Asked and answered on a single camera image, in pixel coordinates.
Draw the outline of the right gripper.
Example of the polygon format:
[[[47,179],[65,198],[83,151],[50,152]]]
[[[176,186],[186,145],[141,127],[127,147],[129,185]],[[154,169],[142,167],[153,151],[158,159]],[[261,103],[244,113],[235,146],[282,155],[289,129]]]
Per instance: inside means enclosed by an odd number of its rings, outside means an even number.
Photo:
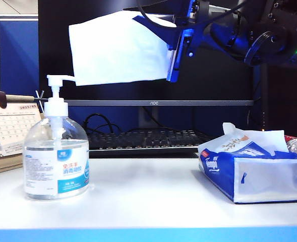
[[[181,28],[175,33],[175,45],[170,49],[170,64],[167,72],[167,80],[176,82],[180,73],[181,60],[184,55],[194,56],[195,50],[203,39],[203,29],[208,18],[209,1],[181,1],[181,12],[174,14],[174,23],[155,16],[144,17],[139,14],[132,20],[146,28]]]

